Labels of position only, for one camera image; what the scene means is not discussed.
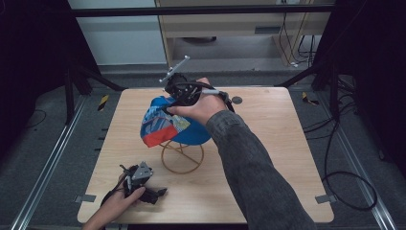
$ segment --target floor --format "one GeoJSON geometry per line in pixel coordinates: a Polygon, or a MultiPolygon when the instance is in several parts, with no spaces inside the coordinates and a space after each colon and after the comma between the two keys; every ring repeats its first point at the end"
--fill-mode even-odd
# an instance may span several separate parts
{"type": "MultiPolygon", "coordinates": [[[[306,38],[303,51],[308,50],[306,38]]],[[[213,85],[274,85],[286,81],[304,70],[308,63],[298,67],[284,66],[272,37],[218,37],[178,39],[174,52],[175,62],[184,55],[191,56],[181,71],[193,79],[208,77],[213,85]]],[[[127,87],[161,87],[159,79],[165,71],[130,73],[104,76],[127,87]]],[[[309,87],[313,77],[308,77],[290,88],[292,101],[304,130],[329,118],[327,89],[313,92],[309,87]],[[303,93],[311,102],[304,102],[303,93]]],[[[342,76],[350,82],[351,77],[342,76]]],[[[82,103],[81,113],[69,134],[69,142],[60,145],[61,155],[51,170],[36,209],[29,219],[32,229],[79,229],[76,219],[79,203],[77,196],[85,193],[94,165],[102,148],[103,137],[114,114],[120,92],[114,92],[91,80],[94,90],[90,96],[76,92],[75,101],[82,103]],[[102,112],[97,110],[103,95],[109,95],[102,112]]],[[[372,211],[356,211],[342,201],[331,204],[335,219],[332,223],[318,224],[320,229],[406,229],[406,181],[390,162],[379,160],[376,145],[363,125],[362,116],[350,97],[344,97],[340,106],[349,104],[342,114],[339,129],[334,134],[327,151],[328,136],[333,128],[328,124],[306,134],[320,176],[324,175],[326,152],[328,170],[365,173],[379,194],[379,206],[372,211]],[[386,217],[389,221],[377,221],[386,217]]],[[[0,172],[0,229],[9,229],[18,212],[29,197],[36,180],[58,145],[65,129],[64,90],[58,88],[37,100],[36,111],[27,129],[11,148],[11,158],[3,163],[0,172]]],[[[331,178],[331,184],[340,197],[357,206],[371,204],[365,185],[347,176],[331,178]]]]}

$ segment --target wire stand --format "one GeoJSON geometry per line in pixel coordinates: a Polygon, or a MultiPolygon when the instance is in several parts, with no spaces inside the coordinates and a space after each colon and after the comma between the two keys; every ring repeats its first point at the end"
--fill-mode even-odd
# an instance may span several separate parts
{"type": "Polygon", "coordinates": [[[165,167],[167,170],[171,171],[172,173],[176,173],[176,174],[187,174],[187,173],[191,173],[191,172],[197,170],[197,168],[200,167],[200,165],[202,164],[203,159],[204,159],[204,150],[203,150],[202,145],[199,145],[199,146],[200,146],[200,149],[201,149],[201,157],[200,157],[200,160],[199,160],[199,161],[196,161],[196,160],[194,160],[193,158],[191,158],[190,156],[188,156],[188,155],[184,152],[184,149],[187,148],[187,147],[189,147],[189,146],[183,146],[181,143],[179,143],[179,147],[174,147],[174,146],[172,146],[172,145],[170,144],[171,142],[172,142],[172,141],[168,141],[166,144],[160,145],[161,147],[163,147],[163,148],[162,148],[162,151],[161,151],[161,161],[162,161],[162,164],[164,165],[164,167],[165,167]],[[174,170],[174,169],[171,169],[171,168],[167,165],[167,163],[165,163],[165,159],[164,159],[165,150],[175,150],[175,151],[178,152],[179,154],[181,154],[181,155],[185,156],[186,158],[190,159],[193,163],[196,164],[196,166],[195,166],[194,168],[192,168],[191,170],[187,170],[187,171],[183,171],[183,172],[179,172],[179,171],[176,171],[176,170],[174,170]]]}

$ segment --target hat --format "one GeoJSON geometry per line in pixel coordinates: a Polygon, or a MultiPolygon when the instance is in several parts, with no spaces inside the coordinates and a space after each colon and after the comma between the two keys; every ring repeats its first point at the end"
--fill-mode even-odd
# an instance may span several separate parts
{"type": "Polygon", "coordinates": [[[168,140],[196,146],[211,138],[206,128],[197,121],[165,113],[163,107],[174,102],[174,98],[164,96],[152,100],[140,131],[141,138],[148,147],[157,146],[168,140]]]}

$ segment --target gray sleeve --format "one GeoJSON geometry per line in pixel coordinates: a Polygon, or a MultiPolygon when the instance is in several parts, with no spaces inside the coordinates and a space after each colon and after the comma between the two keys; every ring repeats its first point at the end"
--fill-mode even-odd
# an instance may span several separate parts
{"type": "Polygon", "coordinates": [[[274,168],[266,148],[238,115],[220,111],[206,129],[251,230],[316,228],[292,187],[274,168]]]}

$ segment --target white wall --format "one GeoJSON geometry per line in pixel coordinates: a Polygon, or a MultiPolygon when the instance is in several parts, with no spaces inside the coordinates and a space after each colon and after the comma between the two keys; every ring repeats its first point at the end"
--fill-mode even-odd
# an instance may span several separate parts
{"type": "MultiPolygon", "coordinates": [[[[155,7],[153,0],[69,0],[72,9],[155,7]]],[[[78,18],[98,65],[167,63],[157,16],[78,18]]]]}

